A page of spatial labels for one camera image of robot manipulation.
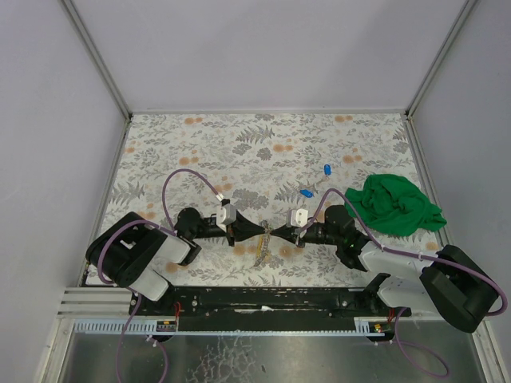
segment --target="orange flower pattern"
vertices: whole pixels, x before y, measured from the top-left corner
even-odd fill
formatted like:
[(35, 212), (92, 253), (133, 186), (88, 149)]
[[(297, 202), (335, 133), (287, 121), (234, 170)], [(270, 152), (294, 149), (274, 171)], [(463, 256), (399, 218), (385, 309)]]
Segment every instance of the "orange flower pattern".
[[(398, 114), (210, 114), (135, 115), (114, 180), (101, 230), (129, 211), (168, 226), (161, 187), (178, 168), (204, 174), (252, 222), (281, 226), (287, 210), (312, 214), (328, 188), (360, 189), (372, 173), (393, 172), (420, 187), (406, 131)], [(324, 164), (332, 174), (325, 177)], [(307, 199), (299, 190), (311, 190)], [(168, 184), (167, 205), (176, 219), (187, 206), (204, 216), (218, 201), (196, 177), (180, 173)], [(342, 200), (332, 195), (325, 210)], [(435, 236), (417, 231), (396, 239), (375, 233), (390, 246), (436, 250)], [(365, 286), (371, 276), (344, 267), (330, 246), (303, 249), (271, 237), (265, 256), (259, 237), (230, 248), (222, 239), (197, 240), (202, 252), (188, 267), (164, 255), (151, 267), (177, 285), (214, 286)], [(100, 284), (94, 267), (87, 284)]]

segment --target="metal frame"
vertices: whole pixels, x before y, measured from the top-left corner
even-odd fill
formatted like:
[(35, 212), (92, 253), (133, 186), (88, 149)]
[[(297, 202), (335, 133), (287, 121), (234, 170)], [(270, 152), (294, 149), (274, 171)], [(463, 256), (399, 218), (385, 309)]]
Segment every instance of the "metal frame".
[[(113, 182), (116, 179), (117, 171), (119, 169), (119, 163), (121, 162), (122, 153), (125, 148), (126, 140), (128, 139), (129, 127), (131, 120), (128, 119), (125, 122), (125, 126), (123, 128), (121, 138), (117, 143), (117, 148), (115, 151), (115, 156), (113, 157), (112, 165), (109, 170), (109, 178), (106, 182), (105, 190), (103, 191), (103, 195), (101, 196), (101, 202), (99, 204), (99, 208), (97, 210), (96, 219), (94, 220), (93, 229), (90, 233), (89, 244), (91, 244), (100, 232), (101, 223), (103, 222), (103, 218), (105, 217), (106, 207), (109, 203), (110, 192), (113, 188)], [(85, 273), (87, 271), (87, 267), (89, 263), (84, 258), (81, 263), (80, 273), (78, 274), (77, 286), (82, 286), (85, 279)]]
[[(117, 174), (118, 164), (121, 160), (122, 149), (127, 138), (129, 129), (129, 122), (132, 111), (126, 104), (119, 88), (112, 78), (110, 71), (108, 70), (102, 56), (100, 55), (97, 47), (95, 46), (93, 39), (91, 38), (89, 31), (87, 30), (85, 23), (81, 19), (81, 16), (77, 10), (77, 7), (73, 4), (73, 0), (59, 0), (65, 10), (69, 20), (73, 24), (74, 29), (77, 32), (78, 37), (84, 44), (85, 50), (89, 54), (91, 60), (97, 68), (98, 74), (108, 88), (112, 95), (119, 111), (122, 116), (126, 119), (126, 125), (117, 145), (116, 155), (113, 161), (113, 165), (109, 173), (109, 181), (105, 188), (105, 192), (101, 198), (101, 204), (97, 218), (93, 225), (93, 232), (91, 234), (91, 240), (97, 236), (98, 231), (101, 227), (101, 221), (105, 214), (105, 208), (108, 203), (108, 196)], [(430, 172), (427, 167), (426, 160), (422, 147), (419, 143), (416, 128), (413, 124), (413, 115), (420, 105), (422, 98), (424, 97), (430, 84), (436, 77), (438, 69), (442, 66), (443, 61), (466, 19), (471, 15), (474, 7), (479, 3), (479, 0), (466, 0), (460, 13), (457, 16), (451, 30), (449, 31), (442, 47), (438, 51), (431, 67), (429, 68), (424, 80), (422, 81), (418, 91), (416, 92), (414, 99), (410, 103), (410, 106), (406, 111), (402, 110), (281, 110), (281, 111), (267, 111), (268, 113), (401, 113), (402, 121), (406, 129), (406, 134), (410, 143), (410, 150), (414, 157), (416, 167), (418, 170), (419, 179), (423, 189), (431, 200), (439, 205), (438, 196), (434, 189), (433, 181), (430, 177)], [(159, 114), (169, 113), (164, 110), (151, 110), (144, 112), (137, 112), (138, 114)], [(204, 111), (204, 113), (254, 113), (251, 111)], [(447, 227), (441, 229), (438, 233), (438, 241), (444, 245), (446, 243), (452, 243), (452, 235), (449, 233)], [(81, 273), (81, 283), (83, 271), (85, 270), (86, 264), (84, 263)], [(63, 303), (59, 314), (55, 320), (52, 331), (50, 333), (49, 342), (46, 346), (46, 351), (42, 355), (41, 363), (38, 367), (38, 373), (34, 381), (38, 383), (58, 381), (63, 365), (65, 364), (65, 358), (68, 346), (72, 339), (72, 332), (76, 320), (81, 318), (127, 318), (128, 309), (131, 304), (131, 294), (127, 290), (118, 289), (115, 287), (78, 287), (71, 288), (65, 292)], [(437, 320), (438, 317), (431, 316), (418, 316), (421, 320)], [(414, 318), (404, 318), (404, 320), (414, 320)], [(481, 360), (481, 364), (488, 382), (509, 382), (509, 375), (505, 370), (501, 353), (498, 349), (497, 342), (495, 341), (493, 331), (489, 322), (484, 321), (477, 331), (473, 334), (474, 343), (477, 350), (477, 355)]]
[[(413, 120), (407, 115), (402, 115), (403, 124), (406, 126), (406, 133), (410, 142), (410, 150), (418, 170), (421, 185), (428, 196), (437, 206), (442, 207), (438, 200), (437, 192), (434, 188), (433, 180), (430, 177), (430, 171), (427, 167), (424, 152), (418, 140), (417, 129)], [(445, 225), (438, 231), (438, 242), (445, 246), (447, 243), (456, 244), (453, 236), (450, 234), (449, 225)], [(481, 361), (483, 372), (488, 382), (510, 382), (508, 372), (505, 367), (504, 359), (498, 343), (493, 336), (493, 330), (490, 321), (484, 320), (473, 333), (473, 342), (476, 346), (477, 356)]]
[(473, 9), (479, 3), (479, 0), (466, 0), (465, 4), (460, 10), (460, 13), (456, 17), (453, 26), (451, 27), (449, 33), (447, 34), (446, 39), (442, 43), (440, 50), (437, 53), (437, 56), (434, 58), (431, 63), (431, 67), (428, 69), (424, 80), (422, 80), (421, 85), (418, 87), (417, 92), (415, 93), (414, 98), (412, 99), (410, 106), (406, 109), (407, 116), (413, 116), (415, 111), (417, 110), (418, 105), (420, 104), (424, 94), (427, 89), (430, 87), (431, 82), (437, 76), (438, 69), (442, 66), (447, 53), (450, 51), (453, 43), (456, 41), (461, 28), (465, 25), (466, 20), (472, 14)]
[(125, 99), (123, 98), (121, 91), (117, 87), (117, 84), (112, 78), (112, 74), (110, 73), (108, 67), (103, 60), (103, 57), (97, 50), (96, 45), (94, 44), (93, 39), (90, 36), (85, 23), (81, 19), (80, 14), (78, 13), (77, 7), (74, 5), (73, 0), (59, 0), (62, 7), (64, 8), (65, 13), (67, 14), (71, 24), (77, 32), (77, 36), (80, 38), (81, 42), (84, 44), (85, 50), (89, 54), (94, 66), (96, 66), (97, 72), (99, 73), (101, 79), (106, 85), (106, 88), (109, 90), (112, 95), (113, 100), (115, 101), (119, 112), (121, 112), (122, 116), (129, 120), (131, 118), (131, 112), (129, 110), (128, 104), (126, 104)]

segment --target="red wire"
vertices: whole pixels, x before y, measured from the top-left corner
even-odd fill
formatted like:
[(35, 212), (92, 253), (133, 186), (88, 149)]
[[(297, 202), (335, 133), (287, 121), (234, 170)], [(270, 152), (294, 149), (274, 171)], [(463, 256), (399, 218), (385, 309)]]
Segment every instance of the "red wire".
[(181, 304), (179, 302), (174, 303), (174, 307), (176, 308), (176, 326), (177, 320), (179, 319), (179, 313), (181, 312)]

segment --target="white enclosure wall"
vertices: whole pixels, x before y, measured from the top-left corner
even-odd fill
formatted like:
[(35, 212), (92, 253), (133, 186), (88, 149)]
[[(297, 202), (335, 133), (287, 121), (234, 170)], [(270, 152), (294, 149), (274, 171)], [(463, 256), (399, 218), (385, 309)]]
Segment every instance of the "white enclosure wall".
[(56, 0), (0, 4), (0, 381), (29, 382), (123, 118)]
[(465, 0), (75, 0), (133, 111), (404, 109)]
[[(511, 2), (481, 0), (414, 122), (456, 243), (511, 293)], [(511, 314), (492, 320), (511, 367)]]

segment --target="metal floor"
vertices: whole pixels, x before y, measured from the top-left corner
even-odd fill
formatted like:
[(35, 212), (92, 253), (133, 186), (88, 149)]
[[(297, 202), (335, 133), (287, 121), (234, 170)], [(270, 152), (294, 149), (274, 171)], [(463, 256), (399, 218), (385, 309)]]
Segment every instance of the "metal floor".
[[(449, 382), (485, 381), (472, 337), (444, 322), (400, 323), (402, 339), (432, 347), (451, 368)], [(117, 335), (74, 334), (61, 383), (115, 382)], [(168, 382), (434, 382), (413, 368), (394, 345), (352, 337), (194, 337), (164, 343)], [(442, 373), (428, 354), (410, 349), (424, 368)], [(124, 383), (157, 382), (163, 357), (142, 336), (128, 336), (121, 349)]]

